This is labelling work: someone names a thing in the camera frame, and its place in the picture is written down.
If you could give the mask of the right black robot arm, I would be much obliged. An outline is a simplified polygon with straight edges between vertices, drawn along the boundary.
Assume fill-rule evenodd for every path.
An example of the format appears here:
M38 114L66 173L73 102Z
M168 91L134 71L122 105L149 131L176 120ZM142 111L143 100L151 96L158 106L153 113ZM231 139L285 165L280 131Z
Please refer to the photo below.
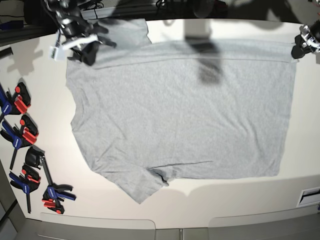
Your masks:
M66 51L72 51L69 60L92 66L101 45L115 48L117 44L105 37L109 30L83 18L80 0L42 0L40 3L57 25L57 39L51 48L51 57L57 60Z

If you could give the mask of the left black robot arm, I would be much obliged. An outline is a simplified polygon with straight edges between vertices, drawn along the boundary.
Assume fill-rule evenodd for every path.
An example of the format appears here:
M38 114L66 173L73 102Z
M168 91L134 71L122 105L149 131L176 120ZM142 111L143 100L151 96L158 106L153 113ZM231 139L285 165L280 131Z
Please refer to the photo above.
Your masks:
M317 54L320 52L320 21L317 20L311 25L300 27L300 34L294 38L294 46L291 56L294 59L301 59L306 54Z

